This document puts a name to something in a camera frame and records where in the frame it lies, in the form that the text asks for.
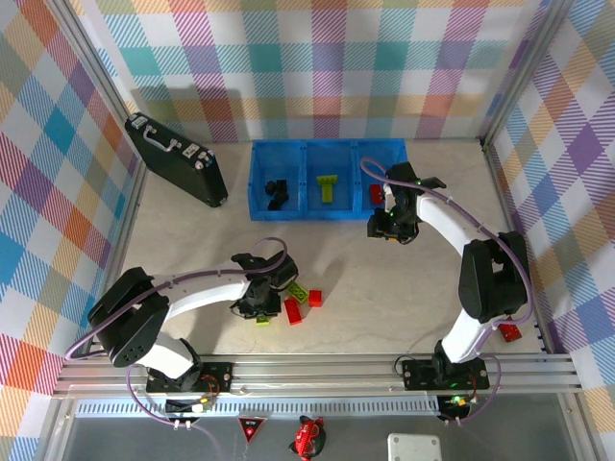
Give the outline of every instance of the gray floor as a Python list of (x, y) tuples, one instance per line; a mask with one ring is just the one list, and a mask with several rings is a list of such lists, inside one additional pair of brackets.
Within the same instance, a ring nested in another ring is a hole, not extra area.
[[(297, 461), (288, 451), (298, 421), (270, 419), (247, 447), (236, 418), (201, 422), (198, 431), (174, 431), (145, 418), (77, 419), (68, 442), (69, 461)], [(329, 418), (327, 444), (315, 461), (385, 461), (392, 432), (437, 435), (444, 461), (575, 459), (556, 396), (498, 396), (463, 428), (435, 417)]]

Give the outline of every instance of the black briefcase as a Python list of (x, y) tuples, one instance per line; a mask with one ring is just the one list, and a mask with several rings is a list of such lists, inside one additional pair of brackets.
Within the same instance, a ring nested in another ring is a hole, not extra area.
[(229, 197), (211, 149), (169, 130), (141, 112), (124, 125), (147, 167), (209, 206)]

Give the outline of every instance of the red toy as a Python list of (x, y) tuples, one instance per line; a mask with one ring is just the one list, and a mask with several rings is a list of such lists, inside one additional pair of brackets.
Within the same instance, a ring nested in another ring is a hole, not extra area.
[(382, 205), (384, 200), (382, 199), (382, 188), (380, 184), (370, 184), (369, 196), (372, 200), (372, 205)]
[(297, 300), (294, 298), (288, 298), (284, 301), (284, 307), (286, 307), (288, 322), (291, 325), (301, 324), (301, 310), (299, 310), (299, 303), (297, 303)]
[(498, 328), (506, 343), (512, 343), (521, 338), (521, 331), (519, 331), (516, 325), (498, 325)]
[(309, 290), (309, 306), (320, 307), (323, 305), (323, 292), (320, 290)]
[(302, 461), (309, 461), (318, 456), (325, 447), (327, 441), (327, 434), (323, 428), (325, 423), (322, 418), (314, 421), (307, 416), (299, 418), (299, 422), (301, 427), (297, 431), (295, 441), (290, 444), (289, 448), (293, 453), (297, 453)]

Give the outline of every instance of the blue storage bin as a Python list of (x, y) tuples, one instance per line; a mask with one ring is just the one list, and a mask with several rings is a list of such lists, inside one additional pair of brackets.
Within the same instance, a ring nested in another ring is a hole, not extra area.
[[(288, 201), (269, 211), (273, 197), (265, 193), (269, 181), (286, 180)], [(255, 141), (252, 147), (248, 204), (253, 221), (301, 219), (305, 208), (306, 160), (302, 141)]]
[[(357, 173), (351, 141), (314, 140), (306, 142), (307, 218), (353, 219)], [(333, 202), (323, 204), (319, 176), (337, 176), (333, 186)]]
[[(378, 183), (363, 173), (359, 162), (369, 157), (385, 168), (407, 160), (403, 139), (310, 139), (255, 141), (252, 147), (248, 204), (253, 221), (368, 219), (369, 186)], [(333, 202), (323, 204), (319, 176), (337, 176)], [(269, 181), (286, 180), (288, 201), (267, 209)]]

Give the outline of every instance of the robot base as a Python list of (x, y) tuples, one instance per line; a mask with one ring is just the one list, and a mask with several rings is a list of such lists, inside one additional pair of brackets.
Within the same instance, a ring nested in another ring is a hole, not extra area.
[(177, 379), (170, 379), (157, 370), (149, 370), (146, 391), (148, 394), (168, 394), (190, 392), (195, 394), (220, 394), (231, 391), (233, 381), (233, 363), (231, 362), (204, 362), (199, 377), (183, 389)]
[(442, 381), (431, 360), (404, 360), (402, 374), (407, 391), (472, 391), (489, 389), (489, 377), (484, 362), (480, 359), (465, 362), (463, 372), (447, 376)]

